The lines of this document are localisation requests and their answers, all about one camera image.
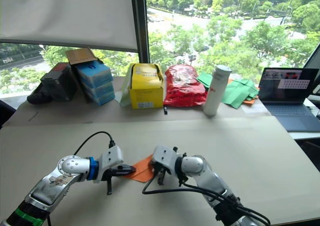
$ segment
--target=black cable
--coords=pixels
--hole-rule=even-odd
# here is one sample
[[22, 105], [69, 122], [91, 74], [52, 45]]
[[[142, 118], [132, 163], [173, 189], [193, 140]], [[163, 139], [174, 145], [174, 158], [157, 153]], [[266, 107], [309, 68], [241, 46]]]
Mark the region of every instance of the black cable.
[[47, 221], [48, 221], [48, 226], [51, 226], [51, 219], [50, 219], [50, 215], [48, 216]]
[[[209, 197], [212, 197], [213, 199], [216, 199], [216, 200], [218, 200], [220, 202], [225, 202], [226, 201], [226, 202], [230, 203], [231, 205], [235, 206], [236, 210], [242, 212], [244, 215], [247, 215], [249, 217], [252, 217], [252, 218], [258, 220], [259, 222], [262, 222], [264, 225], [270, 226], [270, 224], [271, 224], [270, 220], [267, 217], [265, 217], [264, 215], [254, 211], [254, 210], [252, 210], [250, 208], [246, 208], [246, 207], [243, 207], [241, 205], [237, 205], [237, 204], [235, 204], [234, 201], [230, 200], [229, 198], [223, 196], [220, 193], [217, 193], [217, 192], [214, 192], [214, 191], [211, 191], [211, 190], [207, 190], [207, 189], [204, 189], [204, 188], [192, 186], [192, 185], [189, 185], [189, 184], [185, 184], [184, 183], [185, 186], [190, 186], [190, 188], [158, 189], [158, 190], [146, 191], [146, 189], [149, 187], [149, 185], [155, 179], [157, 174], [158, 174], [157, 172], [154, 173], [152, 179], [147, 182], [147, 184], [143, 188], [143, 191], [142, 191], [143, 194], [156, 194], [156, 193], [182, 192], [182, 191], [184, 191], [184, 192], [186, 192], [186, 191], [187, 192], [197, 192], [197, 193], [201, 193], [201, 194], [207, 195]], [[264, 218], [265, 221], [262, 220], [260, 217], [257, 217], [255, 215], [253, 215], [250, 212], [252, 212], [252, 213]]]
[[106, 135], [109, 136], [109, 138], [110, 138], [109, 148], [113, 147], [113, 146], [116, 144], [115, 141], [113, 140], [113, 138], [112, 138], [112, 136], [111, 136], [110, 133], [105, 132], [105, 131], [96, 132], [96, 133], [92, 134], [90, 137], [88, 137], [88, 138], [80, 145], [80, 147], [75, 151], [74, 155], [76, 155], [76, 154], [79, 152], [79, 150], [83, 147], [83, 145], [85, 145], [86, 142], [88, 142], [88, 141], [90, 140], [90, 138], [96, 136], [96, 135], [99, 134], [99, 133], [104, 133], [104, 134], [106, 134]]

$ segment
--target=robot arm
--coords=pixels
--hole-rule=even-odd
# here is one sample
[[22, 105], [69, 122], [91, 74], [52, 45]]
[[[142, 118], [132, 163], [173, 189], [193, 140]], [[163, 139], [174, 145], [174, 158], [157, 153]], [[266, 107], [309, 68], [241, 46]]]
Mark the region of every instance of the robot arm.
[[[184, 184], [193, 188], [201, 188], [207, 192], [222, 195], [227, 200], [219, 200], [219, 197], [210, 197], [204, 195], [207, 203], [216, 212], [216, 219], [221, 220], [225, 226], [259, 226], [258, 221], [248, 216], [245, 210], [239, 209], [243, 205], [240, 199], [237, 198], [228, 185], [212, 171], [210, 165], [202, 156], [187, 157], [185, 154], [176, 153], [177, 148], [173, 150], [158, 146], [153, 153], [153, 163], [155, 169], [158, 167], [160, 171], [159, 184], [162, 184], [165, 172], [179, 179], [179, 184]], [[197, 187], [185, 184], [188, 177], [193, 177], [197, 183]]]
[[135, 168], [129, 165], [113, 168], [121, 163], [123, 163], [123, 155], [118, 146], [110, 148], [98, 160], [75, 155], [62, 158], [57, 167], [36, 184], [19, 207], [1, 223], [1, 226], [42, 225], [75, 182], [85, 180], [94, 180], [95, 183], [109, 182], [112, 176], [135, 171]]

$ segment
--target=stacked boxes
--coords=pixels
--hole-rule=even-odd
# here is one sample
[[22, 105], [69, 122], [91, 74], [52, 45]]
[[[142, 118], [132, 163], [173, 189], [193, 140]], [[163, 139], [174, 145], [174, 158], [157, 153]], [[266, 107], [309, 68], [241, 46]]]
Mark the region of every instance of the stacked boxes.
[[89, 61], [76, 65], [86, 94], [102, 105], [115, 98], [110, 68], [101, 61]]

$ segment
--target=white label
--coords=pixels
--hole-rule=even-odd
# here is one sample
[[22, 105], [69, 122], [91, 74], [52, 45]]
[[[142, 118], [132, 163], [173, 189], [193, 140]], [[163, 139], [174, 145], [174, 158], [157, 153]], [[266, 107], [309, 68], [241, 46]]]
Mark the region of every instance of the white label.
[[153, 102], [138, 102], [138, 108], [152, 108], [154, 107]]
[[278, 89], [307, 89], [310, 80], [281, 79]]

